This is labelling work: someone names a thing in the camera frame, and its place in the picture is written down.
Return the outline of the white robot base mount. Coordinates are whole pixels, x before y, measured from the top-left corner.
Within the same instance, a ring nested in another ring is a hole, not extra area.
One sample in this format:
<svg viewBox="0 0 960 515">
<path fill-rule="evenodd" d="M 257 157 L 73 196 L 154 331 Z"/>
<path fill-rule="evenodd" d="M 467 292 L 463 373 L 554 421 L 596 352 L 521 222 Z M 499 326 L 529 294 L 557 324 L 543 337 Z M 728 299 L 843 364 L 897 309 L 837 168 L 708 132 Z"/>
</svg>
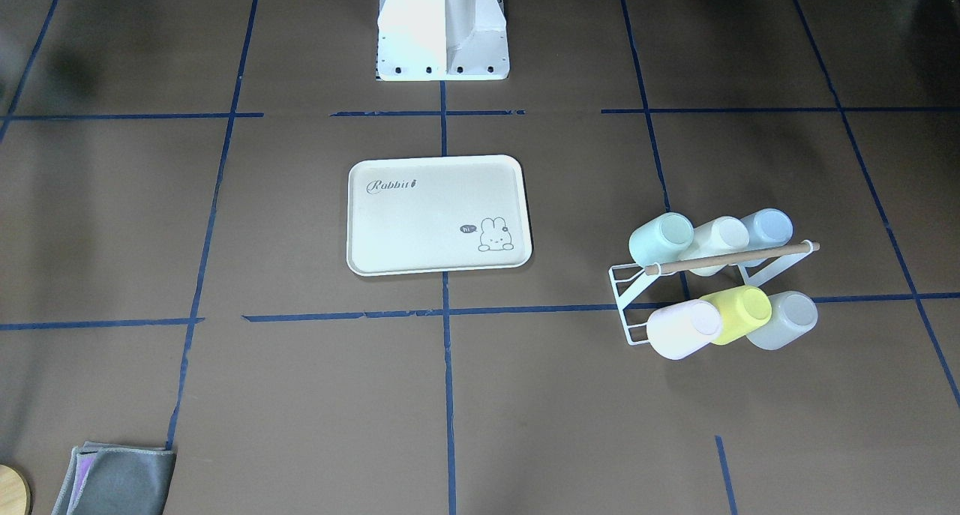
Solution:
<svg viewBox="0 0 960 515">
<path fill-rule="evenodd" d="M 504 0 L 379 0 L 375 73 L 386 82 L 500 81 Z"/>
</svg>

